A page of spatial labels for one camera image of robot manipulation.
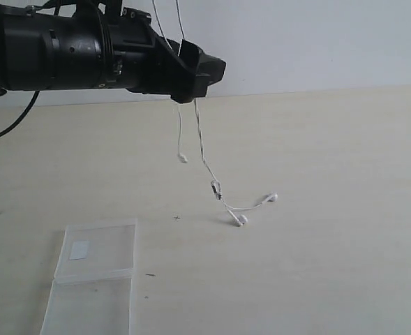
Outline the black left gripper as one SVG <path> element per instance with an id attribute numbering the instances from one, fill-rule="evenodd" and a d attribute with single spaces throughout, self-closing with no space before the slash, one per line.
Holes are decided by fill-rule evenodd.
<path id="1" fill-rule="evenodd" d="M 164 38 L 151 26 L 150 13 L 135 9 L 106 8 L 105 19 L 114 52 L 112 88 L 138 94 L 169 94 L 189 103 L 205 97 L 208 86 L 223 79 L 226 62 L 198 45 Z"/>

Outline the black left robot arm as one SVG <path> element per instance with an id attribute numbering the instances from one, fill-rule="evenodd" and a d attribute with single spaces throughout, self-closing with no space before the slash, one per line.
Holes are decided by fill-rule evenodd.
<path id="1" fill-rule="evenodd" d="M 223 79 L 226 64 L 198 45 L 157 34 L 150 14 L 120 1 L 0 4 L 0 96 L 8 91 L 126 89 L 189 103 Z"/>

